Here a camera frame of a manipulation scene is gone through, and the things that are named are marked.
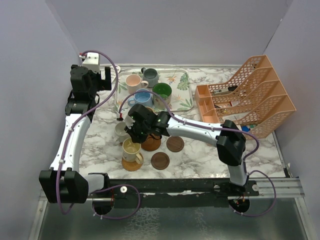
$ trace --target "gray wall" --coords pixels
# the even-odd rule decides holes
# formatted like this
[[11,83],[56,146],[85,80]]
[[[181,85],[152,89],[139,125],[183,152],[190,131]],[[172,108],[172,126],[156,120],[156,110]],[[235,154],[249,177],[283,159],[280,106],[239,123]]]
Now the gray wall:
[[265,53],[297,112],[276,131],[284,160],[301,178],[320,237],[320,1],[295,0]]
[[44,0],[0,1],[0,239],[28,239],[78,58]]
[[264,52],[292,0],[47,2],[80,51],[116,63],[243,64]]

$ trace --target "white marble surface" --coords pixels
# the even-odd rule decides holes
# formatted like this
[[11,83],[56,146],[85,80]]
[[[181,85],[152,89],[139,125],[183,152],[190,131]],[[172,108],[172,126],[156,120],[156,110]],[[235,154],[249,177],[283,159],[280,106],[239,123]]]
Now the white marble surface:
[[[197,85],[226,82],[237,68],[190,68],[189,81],[194,97]],[[139,69],[123,69],[123,71],[137,72]],[[100,92],[101,99],[105,99],[110,92]],[[80,157],[80,173],[108,173],[113,179],[161,179],[161,178],[227,178],[227,165],[218,158],[217,149],[206,143],[183,138],[184,148],[180,152],[171,152],[167,149],[167,137],[162,138],[161,146],[154,152],[143,149],[143,166],[134,172],[126,171],[121,164],[122,146],[117,142],[114,128],[117,124],[114,111],[114,97],[95,111],[92,124],[84,139]],[[189,111],[178,113],[187,119],[199,121],[197,105]],[[255,141],[246,142],[246,151],[255,147]],[[165,152],[170,157],[170,164],[164,170],[152,167],[150,159],[157,152]],[[259,150],[247,158],[248,172],[260,170],[270,177],[284,177],[284,171],[273,135],[260,140]]]

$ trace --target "brown coaster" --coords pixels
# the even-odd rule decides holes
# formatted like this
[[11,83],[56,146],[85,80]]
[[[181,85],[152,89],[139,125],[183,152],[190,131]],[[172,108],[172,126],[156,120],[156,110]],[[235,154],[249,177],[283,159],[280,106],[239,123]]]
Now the brown coaster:
[[157,152],[151,158],[151,164],[155,169],[163,170],[168,167],[170,158],[164,152]]
[[121,163],[122,163],[123,168],[127,171],[130,171],[130,172],[137,171],[143,165],[143,163],[138,164],[136,161],[129,162],[129,161],[124,160],[123,158],[122,158]]
[[156,136],[154,134],[152,134],[154,139],[152,136],[148,136],[145,140],[144,143],[141,144],[141,148],[148,151],[148,152],[152,152],[152,151],[155,151],[157,150],[160,145],[161,145],[161,139],[159,136]]
[[166,141],[166,147],[174,153],[180,152],[182,149],[184,149],[184,146],[185,142],[179,136],[171,136]]

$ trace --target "tray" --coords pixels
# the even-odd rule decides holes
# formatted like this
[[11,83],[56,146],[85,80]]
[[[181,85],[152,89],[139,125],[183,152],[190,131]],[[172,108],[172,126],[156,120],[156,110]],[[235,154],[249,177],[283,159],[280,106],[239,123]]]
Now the tray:
[[[192,98],[192,92],[189,83],[188,72],[183,69],[156,69],[159,75],[159,83],[169,84],[172,88],[171,103],[169,107],[171,111],[187,111],[192,109],[194,101]],[[119,106],[123,100],[129,95],[126,86],[126,78],[131,74],[138,74],[142,77],[142,73],[139,72],[121,72],[119,74],[118,88],[115,92],[114,104],[115,110],[118,111]],[[123,107],[124,110],[130,108],[128,102]],[[157,109],[153,107],[155,112],[166,111],[166,109]]]

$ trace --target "mug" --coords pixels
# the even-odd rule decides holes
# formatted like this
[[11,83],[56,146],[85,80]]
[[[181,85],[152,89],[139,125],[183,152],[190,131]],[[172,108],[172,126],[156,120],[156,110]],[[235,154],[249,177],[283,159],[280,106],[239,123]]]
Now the mug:
[[[162,97],[164,99],[166,104],[170,104],[172,89],[169,86],[169,84],[166,84],[164,82],[160,82],[153,87],[152,91],[154,93],[160,95],[160,97]],[[158,96],[153,95],[152,97],[153,97],[153,104],[156,109],[165,109],[166,108],[166,106],[164,105],[164,103],[161,101],[161,99]]]
[[140,91],[146,91],[145,89],[139,89],[137,90],[134,97],[128,99],[128,105],[132,107],[135,104],[141,104],[145,107],[152,107],[154,103],[152,102],[151,93],[148,92],[140,92]]
[[142,79],[149,83],[149,88],[153,88],[159,81],[158,72],[153,68],[146,69],[145,67],[141,68],[143,74]]
[[133,143],[131,138],[124,140],[122,144],[122,157],[127,162],[137,162],[137,164],[143,164],[144,159],[140,154],[141,144]]
[[115,125],[114,132],[115,135],[118,137],[118,141],[120,143],[123,143],[124,140],[127,138],[130,138],[130,135],[126,133],[125,131],[126,123],[124,121],[119,122],[117,125]]
[[137,74],[129,75],[125,80],[125,84],[130,94],[135,93],[138,89],[145,89],[149,85],[147,81],[142,81]]

